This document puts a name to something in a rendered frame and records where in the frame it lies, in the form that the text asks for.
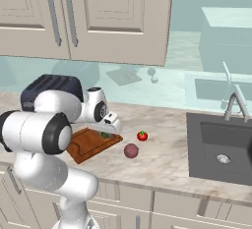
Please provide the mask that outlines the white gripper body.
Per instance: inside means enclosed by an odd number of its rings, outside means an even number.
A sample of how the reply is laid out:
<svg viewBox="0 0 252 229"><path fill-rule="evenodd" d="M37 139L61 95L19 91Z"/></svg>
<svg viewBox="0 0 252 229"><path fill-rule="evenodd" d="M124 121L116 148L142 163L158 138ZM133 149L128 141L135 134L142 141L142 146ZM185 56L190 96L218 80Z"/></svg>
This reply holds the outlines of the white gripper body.
<svg viewBox="0 0 252 229"><path fill-rule="evenodd" d="M121 122L119 120L116 120L112 124L108 123L88 123L88 128L98 131L98 132L104 132L114 135L119 135L121 133Z"/></svg>

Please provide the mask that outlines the brown wooden cutting board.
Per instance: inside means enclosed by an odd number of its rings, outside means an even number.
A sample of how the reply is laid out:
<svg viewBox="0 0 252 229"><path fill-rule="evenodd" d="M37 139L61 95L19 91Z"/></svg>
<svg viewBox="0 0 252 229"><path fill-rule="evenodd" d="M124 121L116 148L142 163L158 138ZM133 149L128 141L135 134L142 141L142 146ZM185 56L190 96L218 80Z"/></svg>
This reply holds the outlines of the brown wooden cutting board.
<svg viewBox="0 0 252 229"><path fill-rule="evenodd" d="M84 128L72 135L67 152L77 164L81 164L122 141L123 138L120 135L112 135L112 138L104 139L100 132Z"/></svg>

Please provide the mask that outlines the reddish brown onion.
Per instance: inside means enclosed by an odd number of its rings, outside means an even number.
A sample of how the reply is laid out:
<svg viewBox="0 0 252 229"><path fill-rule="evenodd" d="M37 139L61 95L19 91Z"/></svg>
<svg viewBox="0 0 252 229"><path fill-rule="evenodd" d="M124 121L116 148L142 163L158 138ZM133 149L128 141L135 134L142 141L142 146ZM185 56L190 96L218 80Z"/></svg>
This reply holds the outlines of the reddish brown onion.
<svg viewBox="0 0 252 229"><path fill-rule="evenodd" d="M128 143L124 147L124 154L128 158L135 158L139 153L139 148L134 143Z"/></svg>

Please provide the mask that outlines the red tomato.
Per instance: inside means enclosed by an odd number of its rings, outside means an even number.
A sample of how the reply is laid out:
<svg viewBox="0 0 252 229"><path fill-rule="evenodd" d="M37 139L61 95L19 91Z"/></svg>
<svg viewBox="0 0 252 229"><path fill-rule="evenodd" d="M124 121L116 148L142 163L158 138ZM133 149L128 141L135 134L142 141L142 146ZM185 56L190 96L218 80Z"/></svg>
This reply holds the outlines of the red tomato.
<svg viewBox="0 0 252 229"><path fill-rule="evenodd" d="M144 142L148 139L148 133L145 131L141 131L137 134L137 139L141 142Z"/></svg>

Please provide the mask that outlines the beige drawer front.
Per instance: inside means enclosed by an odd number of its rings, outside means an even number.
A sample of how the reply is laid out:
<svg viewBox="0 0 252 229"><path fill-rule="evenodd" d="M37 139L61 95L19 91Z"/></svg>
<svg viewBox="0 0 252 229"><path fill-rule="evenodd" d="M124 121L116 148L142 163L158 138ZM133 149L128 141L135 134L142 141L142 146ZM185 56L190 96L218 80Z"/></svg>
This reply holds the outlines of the beige drawer front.
<svg viewBox="0 0 252 229"><path fill-rule="evenodd" d="M154 212L194 218L203 216L207 202L194 194L155 192Z"/></svg>
<svg viewBox="0 0 252 229"><path fill-rule="evenodd" d="M150 190L100 182L94 200L115 204L126 208L149 211L151 207Z"/></svg>

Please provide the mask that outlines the dark blue toaster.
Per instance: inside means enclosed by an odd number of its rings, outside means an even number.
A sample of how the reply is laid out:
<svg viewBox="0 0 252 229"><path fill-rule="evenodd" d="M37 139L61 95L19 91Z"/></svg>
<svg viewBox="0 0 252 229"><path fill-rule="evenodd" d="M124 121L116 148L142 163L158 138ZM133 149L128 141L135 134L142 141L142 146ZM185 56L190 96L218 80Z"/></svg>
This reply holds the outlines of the dark blue toaster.
<svg viewBox="0 0 252 229"><path fill-rule="evenodd" d="M34 111L34 100L43 91L49 89L63 90L83 99L83 90L78 78L62 75L43 74L29 84L21 93L21 106L25 111Z"/></svg>

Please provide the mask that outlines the beige lower cupboard door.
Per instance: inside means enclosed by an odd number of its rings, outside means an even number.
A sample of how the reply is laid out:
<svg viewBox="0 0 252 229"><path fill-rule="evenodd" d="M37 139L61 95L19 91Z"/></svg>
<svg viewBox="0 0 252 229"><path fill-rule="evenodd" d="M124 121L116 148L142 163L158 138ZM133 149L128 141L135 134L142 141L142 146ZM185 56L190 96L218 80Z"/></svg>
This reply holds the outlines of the beige lower cupboard door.
<svg viewBox="0 0 252 229"><path fill-rule="evenodd" d="M5 165L0 165L0 229L40 229L21 181L13 175L19 188L18 195Z"/></svg>
<svg viewBox="0 0 252 229"><path fill-rule="evenodd" d="M136 216L141 216L140 229L149 229L150 214L145 211L136 211L122 208L111 211L90 210L99 229L136 229Z"/></svg>

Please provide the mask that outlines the beige cupboard door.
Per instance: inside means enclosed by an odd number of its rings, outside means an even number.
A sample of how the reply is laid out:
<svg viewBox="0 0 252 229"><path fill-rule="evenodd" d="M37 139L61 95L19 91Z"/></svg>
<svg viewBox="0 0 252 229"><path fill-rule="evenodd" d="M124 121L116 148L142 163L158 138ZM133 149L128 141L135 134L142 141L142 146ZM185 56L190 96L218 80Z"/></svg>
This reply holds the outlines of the beige cupboard door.
<svg viewBox="0 0 252 229"><path fill-rule="evenodd" d="M0 165L0 229L40 229L21 181L13 175L19 188L18 195L5 165Z"/></svg>
<svg viewBox="0 0 252 229"><path fill-rule="evenodd" d="M72 0L78 46L73 60L162 66L165 63L172 0Z"/></svg>
<svg viewBox="0 0 252 229"><path fill-rule="evenodd" d="M99 229L136 229L136 216L141 216L140 229L149 229L150 214L145 211L136 211L122 208L111 211L90 210Z"/></svg>
<svg viewBox="0 0 252 229"><path fill-rule="evenodd" d="M0 0L0 55L69 59L62 0L54 0L62 39L55 42L47 0Z"/></svg>

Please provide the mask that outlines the dark grey sink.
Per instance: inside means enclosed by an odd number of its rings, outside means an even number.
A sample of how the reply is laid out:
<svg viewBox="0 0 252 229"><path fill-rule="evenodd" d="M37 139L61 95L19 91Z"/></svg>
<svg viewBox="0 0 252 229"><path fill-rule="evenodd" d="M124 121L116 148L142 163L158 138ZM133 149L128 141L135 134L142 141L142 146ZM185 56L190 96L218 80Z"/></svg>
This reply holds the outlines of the dark grey sink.
<svg viewBox="0 0 252 229"><path fill-rule="evenodd" d="M252 120L187 113L189 176L252 186Z"/></svg>

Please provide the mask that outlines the beige upper cupboard door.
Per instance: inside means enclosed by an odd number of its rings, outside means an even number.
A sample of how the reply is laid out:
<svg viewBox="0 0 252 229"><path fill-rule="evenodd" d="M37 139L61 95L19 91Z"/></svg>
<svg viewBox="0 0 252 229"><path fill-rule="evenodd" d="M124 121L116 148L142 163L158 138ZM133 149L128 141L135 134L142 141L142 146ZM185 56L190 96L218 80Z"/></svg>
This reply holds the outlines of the beige upper cupboard door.
<svg viewBox="0 0 252 229"><path fill-rule="evenodd" d="M165 63L172 0L72 0L78 46L73 60L162 66Z"/></svg>
<svg viewBox="0 0 252 229"><path fill-rule="evenodd" d="M69 59L62 0L54 0L62 39L55 42L47 0L0 0L0 55Z"/></svg>

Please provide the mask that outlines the grey metal tap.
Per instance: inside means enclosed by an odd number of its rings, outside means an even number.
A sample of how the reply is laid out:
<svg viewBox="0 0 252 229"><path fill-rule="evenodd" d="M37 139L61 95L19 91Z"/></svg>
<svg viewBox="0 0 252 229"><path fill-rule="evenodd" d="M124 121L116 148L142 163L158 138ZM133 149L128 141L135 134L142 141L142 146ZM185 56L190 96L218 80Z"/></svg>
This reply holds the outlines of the grey metal tap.
<svg viewBox="0 0 252 229"><path fill-rule="evenodd" d="M226 107L226 110L224 112L224 116L223 116L223 119L225 121L229 121L231 116L232 116L232 107L233 107L233 103L234 102L237 102L238 106L239 106L239 111L235 114L235 117L238 117L239 114L242 114L243 116L243 121L245 123L247 123L251 117L249 115L249 112L245 106L245 103L243 102L240 94L238 91L235 91L229 98L229 102L228 102L228 105Z"/></svg>

